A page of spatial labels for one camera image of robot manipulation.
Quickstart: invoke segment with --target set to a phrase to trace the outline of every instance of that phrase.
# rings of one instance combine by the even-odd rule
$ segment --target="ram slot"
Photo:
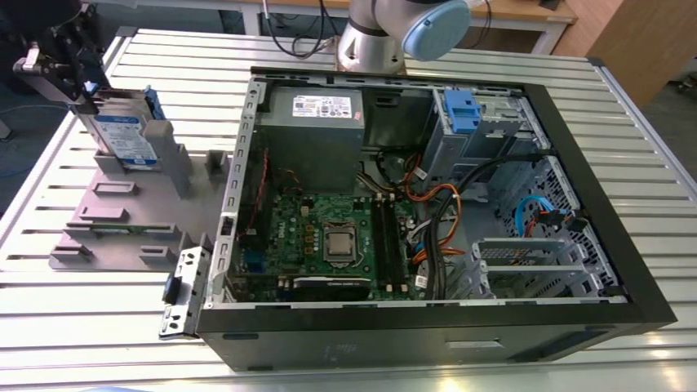
[[[407,282],[404,278],[403,253],[400,251],[400,225],[396,221],[394,203],[384,204],[383,213],[384,245],[387,248],[392,287],[395,292],[406,292]]]
[[[391,275],[388,274],[387,247],[384,245],[384,223],[383,223],[384,204],[380,200],[371,203],[371,222],[372,222],[372,248],[375,250],[376,275],[379,288],[386,290],[391,285]]]

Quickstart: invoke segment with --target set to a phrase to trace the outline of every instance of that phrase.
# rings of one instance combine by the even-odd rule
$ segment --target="motherboard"
[[[270,246],[244,250],[248,274],[234,278],[234,287],[246,286],[251,301],[414,299],[403,241],[412,217],[407,201],[278,195]]]

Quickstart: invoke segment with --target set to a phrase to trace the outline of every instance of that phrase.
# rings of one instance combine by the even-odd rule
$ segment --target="sticker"
[[[143,124],[136,117],[95,116],[95,120],[104,142],[119,159],[134,165],[150,166],[158,163],[151,144],[140,135]]]
[[[423,275],[416,275],[415,286],[420,287],[420,288],[427,288],[427,284],[428,284],[428,278]]]
[[[351,98],[347,96],[298,96],[294,117],[351,118]]]
[[[426,171],[423,171],[420,167],[418,167],[418,168],[415,169],[415,174],[416,174],[416,176],[418,176],[419,178],[422,178],[422,180],[426,180],[426,179],[427,179],[427,174],[428,174],[428,173],[427,173]]]

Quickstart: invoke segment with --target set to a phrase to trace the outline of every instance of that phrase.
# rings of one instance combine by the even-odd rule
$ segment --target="slotted aluminum worktable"
[[[106,55],[114,87],[159,91],[190,152],[232,150],[250,67],[332,69],[270,38],[140,30]],[[697,390],[696,187],[612,76],[584,59],[454,51],[411,74],[531,82],[549,93],[668,297],[677,323],[545,365],[235,374],[200,341],[158,340],[167,274],[54,272],[48,254],[92,178],[95,142],[70,115],[0,223],[0,386],[183,390]]]

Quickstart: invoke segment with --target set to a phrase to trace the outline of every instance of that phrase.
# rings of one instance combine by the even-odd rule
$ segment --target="open computer tower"
[[[238,371],[548,361],[676,321],[531,84],[254,69],[175,280],[160,336]]]

